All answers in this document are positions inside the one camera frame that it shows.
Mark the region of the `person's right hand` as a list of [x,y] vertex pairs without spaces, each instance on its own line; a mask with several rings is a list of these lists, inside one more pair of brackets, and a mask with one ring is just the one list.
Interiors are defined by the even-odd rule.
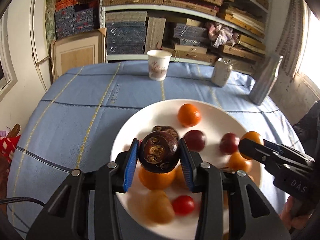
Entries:
[[292,196],[289,196],[279,217],[287,230],[290,230],[291,228],[302,230],[306,226],[311,215],[293,217],[291,215],[291,209],[293,207],[294,200],[295,199]]

